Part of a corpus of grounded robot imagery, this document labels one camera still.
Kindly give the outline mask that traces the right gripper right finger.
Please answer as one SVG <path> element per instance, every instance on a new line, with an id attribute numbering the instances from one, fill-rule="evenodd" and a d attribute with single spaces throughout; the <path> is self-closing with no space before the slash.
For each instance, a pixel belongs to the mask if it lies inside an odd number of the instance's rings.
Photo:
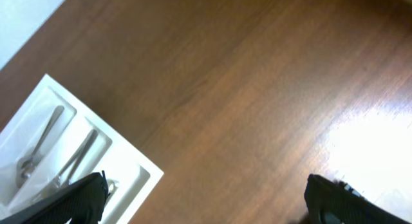
<path id="1" fill-rule="evenodd" d="M 409 224 L 369 202 L 348 183 L 319 174 L 308 176 L 304 200 L 311 223 Z"/>

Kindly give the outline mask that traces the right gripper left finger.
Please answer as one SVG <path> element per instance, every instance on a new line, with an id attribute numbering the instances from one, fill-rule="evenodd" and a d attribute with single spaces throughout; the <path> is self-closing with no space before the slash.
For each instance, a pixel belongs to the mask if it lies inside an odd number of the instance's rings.
<path id="1" fill-rule="evenodd" d="M 49 198 L 1 220 L 1 224 L 97 224 L 109 197 L 104 171 L 91 173 Z"/>

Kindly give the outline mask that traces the metal fork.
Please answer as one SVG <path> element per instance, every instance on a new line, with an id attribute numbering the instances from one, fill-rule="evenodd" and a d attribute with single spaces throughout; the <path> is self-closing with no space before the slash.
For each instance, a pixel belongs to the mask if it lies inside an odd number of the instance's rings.
<path id="1" fill-rule="evenodd" d="M 68 186 L 71 183 L 71 179 L 77 168 L 83 161 L 83 158 L 88 153 L 90 147 L 94 144 L 98 136 L 98 132 L 92 129 L 84 141 L 81 143 L 80 147 L 76 150 L 74 155 L 68 160 L 68 162 L 59 171 L 58 175 L 54 177 L 51 182 L 52 189 L 60 189 L 61 187 Z"/>

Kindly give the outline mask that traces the large metal spoon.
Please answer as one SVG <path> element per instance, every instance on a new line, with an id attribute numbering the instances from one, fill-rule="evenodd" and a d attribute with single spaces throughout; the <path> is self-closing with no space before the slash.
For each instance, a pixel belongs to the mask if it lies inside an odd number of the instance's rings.
<path id="1" fill-rule="evenodd" d="M 25 181 L 30 177 L 31 173 L 29 173 L 30 170 L 32 170 L 34 166 L 34 160 L 37 155 L 38 150 L 42 146 L 43 142 L 45 141 L 46 137 L 48 136 L 49 132 L 52 130 L 54 127 L 56 121 L 59 119 L 63 111 L 65 110 L 65 107 L 62 105 L 57 106 L 54 111 L 52 116 L 50 117 L 39 141 L 37 142 L 34 150 L 28 155 L 22 157 L 16 165 L 16 179 L 15 183 L 18 189 L 20 189 Z"/>

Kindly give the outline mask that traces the white plastic cutlery tray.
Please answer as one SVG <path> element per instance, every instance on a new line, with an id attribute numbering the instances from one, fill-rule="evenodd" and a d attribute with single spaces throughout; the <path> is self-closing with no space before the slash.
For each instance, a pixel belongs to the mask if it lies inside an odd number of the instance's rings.
<path id="1" fill-rule="evenodd" d="M 34 150 L 59 105 L 65 110 L 38 150 L 30 177 L 18 189 L 17 162 Z M 159 182 L 163 171 L 49 75 L 44 75 L 1 131 L 1 219 L 55 191 L 52 180 L 92 129 L 97 130 L 98 136 L 70 184 L 104 171 L 109 197 L 101 222 L 127 223 Z"/>

